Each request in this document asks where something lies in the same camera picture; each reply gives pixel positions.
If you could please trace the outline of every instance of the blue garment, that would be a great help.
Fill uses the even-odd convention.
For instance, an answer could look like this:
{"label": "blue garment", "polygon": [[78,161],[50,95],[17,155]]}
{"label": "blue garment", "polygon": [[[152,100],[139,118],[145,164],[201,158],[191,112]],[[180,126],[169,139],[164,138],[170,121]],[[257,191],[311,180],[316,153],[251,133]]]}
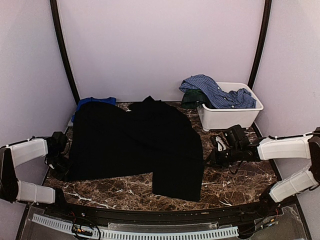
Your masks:
{"label": "blue garment", "polygon": [[221,90],[211,77],[196,75],[183,80],[179,89],[186,92],[189,89],[200,89],[217,109],[255,109],[257,100],[245,88],[229,93]]}
{"label": "blue garment", "polygon": [[[76,106],[75,111],[79,111],[81,105],[89,103],[89,102],[102,102],[102,103],[106,103],[106,104],[116,105],[116,101],[117,101],[117,99],[114,97],[108,97],[108,98],[102,98],[102,99],[97,99],[94,97],[87,97],[87,98],[81,99],[79,101],[78,106]],[[71,118],[71,122],[74,122],[74,120],[75,120],[75,115],[73,114],[73,116]]]}

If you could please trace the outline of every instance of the black frame pole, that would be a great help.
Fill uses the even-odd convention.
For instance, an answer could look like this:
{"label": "black frame pole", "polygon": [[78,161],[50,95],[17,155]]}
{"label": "black frame pole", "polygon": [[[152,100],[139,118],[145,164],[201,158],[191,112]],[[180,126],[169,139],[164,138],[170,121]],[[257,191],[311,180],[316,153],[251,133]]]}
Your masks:
{"label": "black frame pole", "polygon": [[270,18],[270,12],[271,12],[271,3],[272,0],[265,0],[264,2],[264,10],[263,10],[263,17],[262,17],[262,24],[260,29],[260,35],[258,40],[258,45],[256,47],[256,52],[254,56],[254,61],[251,69],[251,74],[248,81],[248,87],[252,89],[255,84],[256,76],[258,73],[258,68],[262,56],[262,52],[264,50],[267,30],[268,30],[268,24],[269,24],[269,18]]}
{"label": "black frame pole", "polygon": [[62,62],[64,65],[64,70],[66,73],[66,76],[68,78],[68,82],[72,91],[72,95],[74,98],[75,103],[78,105],[80,101],[80,96],[79,92],[77,90],[77,86],[75,83],[74,76],[72,74],[68,54],[67,54],[67,49],[64,41],[64,36],[62,33],[62,28],[61,28],[61,23],[60,23],[60,18],[59,18],[59,10],[58,10],[58,4],[57,0],[50,0],[50,5],[51,5],[51,12],[52,12],[52,19],[53,19],[53,24],[54,24],[54,29],[55,29],[55,35],[56,39],[58,41],[59,49],[60,49],[60,54],[62,58]]}

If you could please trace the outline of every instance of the green garment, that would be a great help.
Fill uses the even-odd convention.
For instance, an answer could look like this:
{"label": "green garment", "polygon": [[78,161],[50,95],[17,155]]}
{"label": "green garment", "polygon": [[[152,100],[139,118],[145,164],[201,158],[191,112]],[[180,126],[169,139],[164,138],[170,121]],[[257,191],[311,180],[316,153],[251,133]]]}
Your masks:
{"label": "green garment", "polygon": [[196,109],[202,104],[205,104],[209,109],[215,109],[207,95],[205,95],[200,89],[187,90],[181,101],[181,107],[184,109]]}

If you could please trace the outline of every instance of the white arm segment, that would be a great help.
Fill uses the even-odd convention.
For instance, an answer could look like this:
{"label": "white arm segment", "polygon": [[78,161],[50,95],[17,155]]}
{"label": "white arm segment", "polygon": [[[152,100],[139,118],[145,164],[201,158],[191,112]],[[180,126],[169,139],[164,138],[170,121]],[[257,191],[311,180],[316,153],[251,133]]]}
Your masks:
{"label": "white arm segment", "polygon": [[[308,140],[312,137],[301,136],[285,139],[263,139],[257,147],[261,160],[270,159],[289,159],[302,158],[310,159],[310,149]],[[319,183],[315,180],[314,175],[309,171],[311,163],[300,171],[292,174],[286,179],[277,182],[270,190],[270,196],[274,202],[279,203],[282,200],[297,194]]]}
{"label": "white arm segment", "polygon": [[[14,168],[48,154],[47,141],[43,138],[28,139],[26,142],[14,144],[7,148],[11,150]],[[53,204],[55,198],[56,191],[51,187],[18,180],[17,201]]]}
{"label": "white arm segment", "polygon": [[34,183],[18,181],[19,192],[17,201],[53,204],[56,199],[56,191],[51,187],[40,186]]}
{"label": "white arm segment", "polygon": [[310,167],[311,163],[286,179],[278,181],[270,190],[272,199],[279,203],[294,194],[318,185],[314,175],[309,171]]}
{"label": "white arm segment", "polygon": [[48,154],[47,141],[42,138],[31,139],[26,142],[8,146],[7,148],[11,149],[14,168]]}
{"label": "white arm segment", "polygon": [[261,160],[269,159],[310,159],[308,140],[312,137],[292,137],[281,140],[263,139],[257,147]]}

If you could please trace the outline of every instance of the purple wall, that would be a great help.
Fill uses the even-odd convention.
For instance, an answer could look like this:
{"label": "purple wall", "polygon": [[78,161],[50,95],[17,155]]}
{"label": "purple wall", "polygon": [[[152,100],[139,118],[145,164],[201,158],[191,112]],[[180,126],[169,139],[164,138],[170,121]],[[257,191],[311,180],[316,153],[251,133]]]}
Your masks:
{"label": "purple wall", "polygon": [[[254,92],[264,105],[256,123],[263,135],[288,136],[320,126],[320,2],[272,2]],[[278,160],[285,178],[309,160]],[[320,189],[298,196],[313,239],[320,239]]]}
{"label": "purple wall", "polygon": [[82,98],[180,101],[182,80],[246,83],[264,0],[59,0]]}
{"label": "purple wall", "polygon": [[[0,2],[0,146],[64,131],[75,103],[55,36],[49,0]],[[18,167],[21,180],[41,184],[47,167]],[[0,239],[14,240],[25,206],[0,200]]]}

